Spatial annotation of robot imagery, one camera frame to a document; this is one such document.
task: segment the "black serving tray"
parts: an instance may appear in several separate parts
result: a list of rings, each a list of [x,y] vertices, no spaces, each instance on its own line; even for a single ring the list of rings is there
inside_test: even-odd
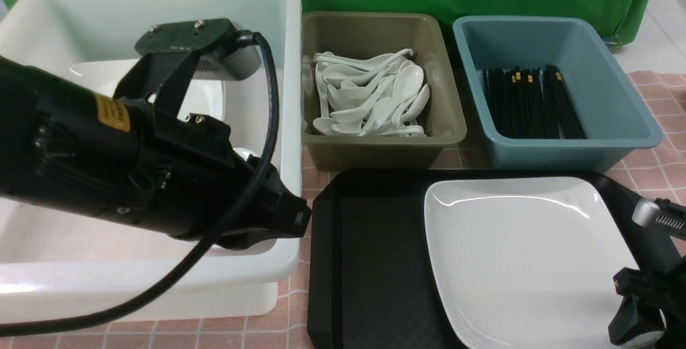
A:
[[[669,236],[631,220],[641,198],[594,172],[350,170],[316,198],[307,332],[316,349],[459,349],[441,305],[424,234],[436,181],[573,176],[600,193],[642,270],[679,261]],[[669,337],[658,348],[686,347]]]

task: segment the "black cable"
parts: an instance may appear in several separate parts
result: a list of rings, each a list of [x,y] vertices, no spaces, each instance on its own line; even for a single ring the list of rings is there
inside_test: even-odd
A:
[[[164,278],[150,286],[140,295],[107,310],[81,315],[78,317],[59,318],[57,320],[45,320],[34,322],[18,322],[14,324],[0,324],[0,337],[41,335],[67,330],[90,328],[96,325],[106,324],[118,320],[144,307],[156,300],[203,258],[203,255],[222,237],[223,233],[230,228],[238,216],[245,210],[250,200],[262,186],[267,172],[270,170],[274,149],[277,146],[277,134],[279,133],[279,90],[277,83],[277,70],[272,57],[272,49],[267,40],[259,33],[252,33],[252,44],[257,44],[262,52],[265,73],[267,73],[267,88],[269,93],[269,122],[267,124],[267,140],[265,141],[262,157],[257,162],[255,173],[251,176],[243,191],[236,197],[233,205],[226,211],[221,219],[212,227],[196,244],[195,247],[177,264]]]

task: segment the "blue plastic bin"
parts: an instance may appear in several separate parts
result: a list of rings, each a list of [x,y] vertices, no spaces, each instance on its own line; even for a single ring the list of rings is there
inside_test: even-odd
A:
[[[662,131],[636,88],[585,21],[555,17],[463,17],[453,24],[477,114],[497,169],[612,168]],[[496,131],[483,69],[557,66],[588,139],[510,139]]]

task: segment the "white floor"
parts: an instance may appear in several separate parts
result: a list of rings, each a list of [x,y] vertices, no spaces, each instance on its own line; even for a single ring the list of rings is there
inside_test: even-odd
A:
[[[649,0],[636,39],[615,58],[627,73],[686,75],[686,0]]]

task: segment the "white bowl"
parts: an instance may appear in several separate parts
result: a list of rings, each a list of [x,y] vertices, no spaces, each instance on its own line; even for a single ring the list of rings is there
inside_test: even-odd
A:
[[[571,177],[442,181],[424,200],[443,307],[471,349],[605,349],[636,263],[598,191]]]

